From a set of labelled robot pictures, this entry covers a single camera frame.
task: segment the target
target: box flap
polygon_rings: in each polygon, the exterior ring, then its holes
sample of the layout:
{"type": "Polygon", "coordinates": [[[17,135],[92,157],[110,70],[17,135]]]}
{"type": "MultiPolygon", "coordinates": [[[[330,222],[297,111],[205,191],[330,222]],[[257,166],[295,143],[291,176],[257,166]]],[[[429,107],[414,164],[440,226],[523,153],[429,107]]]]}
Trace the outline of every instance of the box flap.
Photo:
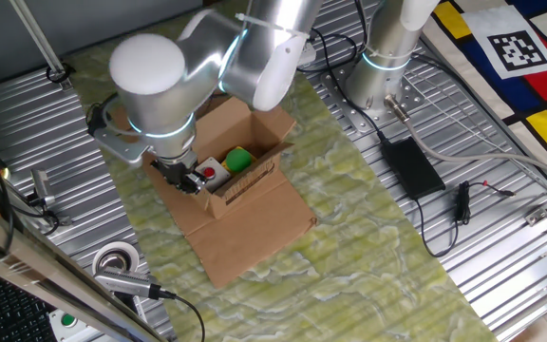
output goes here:
{"type": "Polygon", "coordinates": [[[296,125],[296,121],[280,105],[268,112],[257,110],[253,112],[253,115],[268,127],[278,139],[278,142],[282,142],[296,125]]]}
{"type": "Polygon", "coordinates": [[[215,219],[195,200],[168,185],[149,166],[150,158],[145,158],[143,169],[217,288],[303,236],[316,224],[310,207],[279,170],[264,180],[257,191],[242,197],[249,204],[215,219]]]}
{"type": "Polygon", "coordinates": [[[221,288],[302,237],[315,223],[315,215],[285,180],[251,205],[211,221],[187,239],[210,280],[221,288]]]}
{"type": "Polygon", "coordinates": [[[223,161],[227,153],[236,146],[253,144],[250,108],[231,98],[196,122],[196,140],[192,146],[198,154],[198,162],[209,157],[223,161]]]}

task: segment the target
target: keyboard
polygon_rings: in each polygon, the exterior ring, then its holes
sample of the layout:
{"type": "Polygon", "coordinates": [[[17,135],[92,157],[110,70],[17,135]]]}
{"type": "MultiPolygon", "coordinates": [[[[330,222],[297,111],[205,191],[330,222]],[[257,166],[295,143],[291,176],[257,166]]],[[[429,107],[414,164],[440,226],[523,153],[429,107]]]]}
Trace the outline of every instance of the keyboard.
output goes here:
{"type": "Polygon", "coordinates": [[[50,311],[41,299],[0,278],[0,341],[55,342],[50,311]]]}

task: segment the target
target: green ball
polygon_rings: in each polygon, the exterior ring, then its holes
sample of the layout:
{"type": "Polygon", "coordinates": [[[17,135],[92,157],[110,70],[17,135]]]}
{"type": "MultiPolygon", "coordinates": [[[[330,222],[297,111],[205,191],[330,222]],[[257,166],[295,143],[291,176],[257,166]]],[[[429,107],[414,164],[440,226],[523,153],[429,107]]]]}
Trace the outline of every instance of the green ball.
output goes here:
{"type": "Polygon", "coordinates": [[[251,154],[244,149],[237,148],[227,154],[225,159],[230,170],[239,173],[251,165],[251,154]]]}

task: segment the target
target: open cardboard box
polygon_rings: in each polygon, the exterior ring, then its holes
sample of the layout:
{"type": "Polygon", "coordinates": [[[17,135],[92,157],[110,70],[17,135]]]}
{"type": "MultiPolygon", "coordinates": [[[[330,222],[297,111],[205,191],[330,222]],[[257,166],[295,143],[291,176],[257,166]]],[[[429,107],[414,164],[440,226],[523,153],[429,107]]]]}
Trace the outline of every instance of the open cardboard box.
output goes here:
{"type": "Polygon", "coordinates": [[[196,123],[198,135],[193,145],[198,163],[209,157],[223,162],[227,153],[237,146],[246,149],[257,161],[214,194],[204,189],[194,199],[217,219],[241,207],[246,203],[244,195],[278,170],[280,154],[292,146],[283,140],[294,125],[294,119],[279,106],[270,112],[251,112],[236,98],[199,119],[196,123]]]}
{"type": "Polygon", "coordinates": [[[236,146],[258,158],[214,194],[182,194],[150,166],[154,157],[144,156],[144,171],[216,288],[300,238],[317,222],[279,170],[280,154],[291,146],[282,141],[294,124],[280,107],[251,112],[237,99],[199,119],[193,146],[199,162],[211,156],[221,162],[236,146]]]}

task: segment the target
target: metal table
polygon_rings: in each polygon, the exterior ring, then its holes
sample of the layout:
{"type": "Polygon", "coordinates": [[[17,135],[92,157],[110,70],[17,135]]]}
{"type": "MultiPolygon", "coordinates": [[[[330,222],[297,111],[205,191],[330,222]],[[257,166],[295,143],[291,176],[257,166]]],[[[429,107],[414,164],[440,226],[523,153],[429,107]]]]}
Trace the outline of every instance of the metal table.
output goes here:
{"type": "MultiPolygon", "coordinates": [[[[376,2],[365,0],[365,7],[370,17],[376,2]]],[[[343,33],[356,42],[362,41],[362,29],[351,1],[325,1],[315,26],[324,34],[343,33]]],[[[322,44],[316,42],[314,47],[319,58],[314,66],[323,67],[322,44]]],[[[330,41],[333,62],[348,55],[347,43],[330,41]]],[[[320,75],[308,77],[381,182],[419,227],[417,207],[383,161],[375,135],[363,135],[355,129],[333,103],[320,75]]],[[[503,123],[474,105],[439,70],[411,62],[406,77],[445,112],[425,99],[421,99],[425,104],[422,108],[411,112],[411,120],[425,142],[437,151],[460,155],[493,152],[497,148],[520,153],[523,149],[503,123]]],[[[408,136],[397,122],[380,125],[392,140],[408,136]]],[[[77,95],[50,83],[43,70],[0,85],[0,156],[10,166],[14,185],[25,193],[31,187],[30,168],[44,167],[48,171],[58,198],[53,210],[73,219],[73,227],[60,228],[51,239],[82,267],[89,271],[96,251],[110,241],[123,240],[140,250],[100,150],[85,134],[84,112],[77,95]]],[[[518,192],[508,199],[484,187],[473,188],[472,220],[460,228],[456,248],[440,259],[492,331],[512,322],[511,329],[498,333],[499,340],[509,339],[547,312],[546,298],[538,310],[516,322],[512,320],[547,295],[547,226],[530,227],[524,220],[535,207],[547,202],[547,188],[533,179],[538,176],[536,170],[525,172],[511,161],[431,162],[447,187],[422,201],[425,233],[434,251],[449,243],[454,195],[460,182],[487,180],[498,188],[518,192]]],[[[142,256],[140,271],[147,271],[142,256]]],[[[149,323],[159,332],[172,331],[160,303],[145,300],[143,307],[149,323]]]]}
{"type": "MultiPolygon", "coordinates": [[[[376,10],[377,4],[377,1],[364,0],[367,17],[376,10]]],[[[362,27],[351,1],[325,1],[314,26],[324,35],[343,33],[357,43],[363,40],[362,27]]],[[[343,40],[330,39],[328,48],[332,64],[350,55],[348,46],[343,40]]],[[[322,44],[317,41],[314,48],[318,59],[310,67],[325,67],[322,44]]],[[[332,100],[320,74],[308,75],[308,78],[372,170],[419,229],[421,218],[417,206],[406,196],[383,160],[375,134],[364,135],[356,130],[348,114],[332,100]]],[[[449,76],[438,69],[412,61],[406,78],[431,101],[422,97],[420,101],[424,105],[409,114],[424,141],[438,152],[470,155],[495,152],[498,147],[512,153],[526,151],[505,124],[475,105],[449,76]]],[[[405,127],[396,120],[378,124],[393,141],[409,136],[405,127]]],[[[487,180],[498,188],[518,192],[514,198],[508,199],[485,187],[473,187],[470,192],[472,219],[467,226],[460,226],[455,249],[440,259],[476,313],[495,333],[500,325],[547,295],[547,223],[543,221],[531,227],[524,219],[540,204],[547,202],[544,195],[547,187],[533,179],[541,178],[537,170],[529,167],[525,172],[511,161],[430,161],[446,184],[445,191],[422,199],[424,231],[433,251],[444,249],[450,242],[454,197],[459,183],[487,180]]],[[[511,338],[546,312],[547,298],[538,310],[513,322],[511,329],[496,333],[497,338],[511,338]]]]}

